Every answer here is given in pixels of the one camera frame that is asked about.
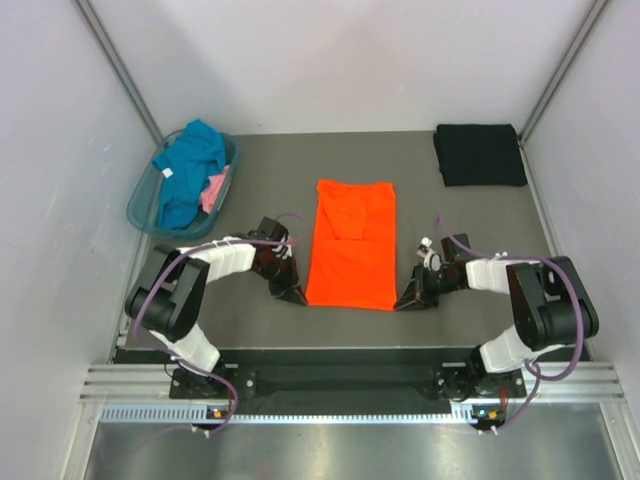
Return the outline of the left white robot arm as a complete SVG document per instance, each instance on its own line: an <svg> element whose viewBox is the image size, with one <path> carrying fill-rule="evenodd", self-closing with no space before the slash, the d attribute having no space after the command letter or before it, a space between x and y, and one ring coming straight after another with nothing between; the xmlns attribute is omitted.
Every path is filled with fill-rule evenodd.
<svg viewBox="0 0 640 480"><path fill-rule="evenodd" d="M278 220L197 247L160 244L152 250L124 303L134 328L146 329L180 366L192 372L192 384L205 396L226 387L221 353L198 323L208 284L233 274L253 272L268 282L270 295L305 306L293 241Z"/></svg>

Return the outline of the orange t shirt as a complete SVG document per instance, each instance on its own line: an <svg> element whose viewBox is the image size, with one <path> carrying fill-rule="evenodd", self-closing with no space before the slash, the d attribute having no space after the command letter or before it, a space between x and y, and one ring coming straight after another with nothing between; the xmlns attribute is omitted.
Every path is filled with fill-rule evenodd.
<svg viewBox="0 0 640 480"><path fill-rule="evenodd" d="M317 200L309 304L391 311L396 302L394 186L321 180Z"/></svg>

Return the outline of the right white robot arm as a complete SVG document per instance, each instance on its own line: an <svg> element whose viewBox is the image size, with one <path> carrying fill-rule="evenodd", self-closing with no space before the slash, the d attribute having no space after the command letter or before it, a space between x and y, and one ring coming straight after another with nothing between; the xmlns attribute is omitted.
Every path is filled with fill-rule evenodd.
<svg viewBox="0 0 640 480"><path fill-rule="evenodd" d="M472 251L465 234L443 238L441 248L437 253L429 238L421 240L421 260L394 309L436 308L441 296L462 290L509 297L513 325L475 347L466 361L474 393L490 395L504 373L532 369L539 356L568 345L582 349L599 332L599 316L570 258L489 256Z"/></svg>

